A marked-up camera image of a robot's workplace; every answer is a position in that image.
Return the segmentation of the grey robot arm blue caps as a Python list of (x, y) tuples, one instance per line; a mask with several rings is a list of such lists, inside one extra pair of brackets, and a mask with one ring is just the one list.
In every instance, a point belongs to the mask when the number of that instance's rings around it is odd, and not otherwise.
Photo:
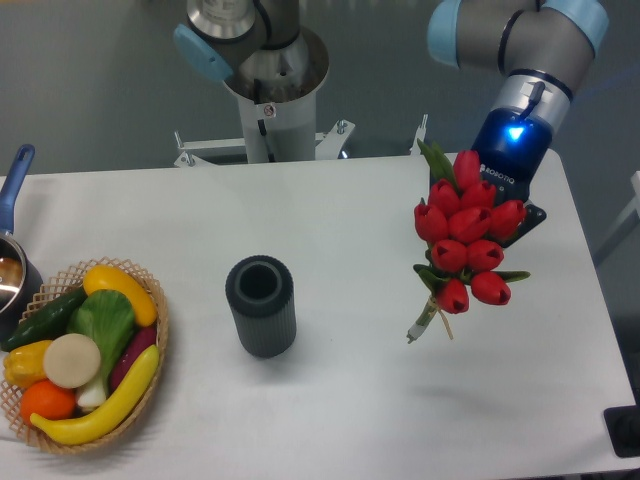
[[(431, 57), (493, 68), (505, 83), (473, 147), (499, 202), (531, 181), (597, 56), (608, 16), (596, 1), (444, 1), (427, 29)], [(252, 163), (330, 159), (343, 139), (316, 136), (323, 41), (296, 1), (191, 1), (173, 40), (191, 68), (236, 97)]]

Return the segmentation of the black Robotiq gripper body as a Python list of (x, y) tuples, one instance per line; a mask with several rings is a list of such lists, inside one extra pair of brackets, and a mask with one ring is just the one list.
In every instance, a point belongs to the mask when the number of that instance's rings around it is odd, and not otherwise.
[(492, 110), (486, 117), (471, 150), (481, 163), (481, 179), (496, 187), (496, 203), (530, 196), (530, 185), (552, 141), (546, 123), (508, 108)]

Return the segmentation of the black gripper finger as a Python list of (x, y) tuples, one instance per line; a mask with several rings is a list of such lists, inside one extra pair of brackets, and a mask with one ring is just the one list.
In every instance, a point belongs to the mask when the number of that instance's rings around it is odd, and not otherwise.
[(501, 242), (503, 248), (509, 248), (547, 219), (547, 212), (530, 200), (524, 203), (524, 209), (524, 219), (520, 222), (515, 232), (508, 239)]

